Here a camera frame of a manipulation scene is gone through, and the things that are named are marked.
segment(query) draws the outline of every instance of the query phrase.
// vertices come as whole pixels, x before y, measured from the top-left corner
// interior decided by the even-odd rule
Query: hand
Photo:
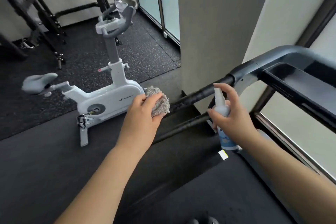
[[[223,117],[215,110],[208,109],[208,114],[215,126],[218,125],[237,144],[258,133],[247,110],[240,103],[239,96],[234,88],[226,83],[214,83],[214,87],[226,92],[230,99],[230,101],[226,100],[226,104],[231,109],[228,117]]]
[[[142,157],[152,144],[156,130],[165,114],[152,118],[152,108],[162,97],[162,92],[146,99],[145,94],[137,95],[128,107],[116,146]]]

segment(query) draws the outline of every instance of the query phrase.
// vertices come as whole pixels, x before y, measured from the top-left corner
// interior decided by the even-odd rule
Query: white spray nozzle
[[[225,105],[225,98],[223,96],[222,90],[219,88],[215,88],[215,103],[216,103],[216,106]]]

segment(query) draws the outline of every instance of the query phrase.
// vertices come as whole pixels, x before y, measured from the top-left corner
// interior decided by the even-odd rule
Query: spray bottle
[[[219,88],[215,88],[215,102],[216,102],[215,111],[220,113],[224,117],[227,117],[230,114],[230,107],[226,105],[222,90]],[[234,141],[232,141],[219,126],[217,126],[217,129],[222,149],[224,150],[239,149],[239,146]]]

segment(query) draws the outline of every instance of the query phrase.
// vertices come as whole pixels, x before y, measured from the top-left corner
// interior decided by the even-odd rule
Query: brand logo
[[[132,96],[134,96],[134,94],[133,94],[133,95],[130,95],[130,96],[126,97],[126,98],[130,98],[130,97],[132,97]],[[126,98],[122,98],[122,99],[120,99],[119,101],[125,100]]]

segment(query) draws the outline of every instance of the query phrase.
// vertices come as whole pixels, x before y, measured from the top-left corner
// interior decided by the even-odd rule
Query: treadmill belt
[[[228,155],[127,223],[186,223],[193,218],[202,221],[207,214],[220,224],[294,223],[250,166],[239,155]]]

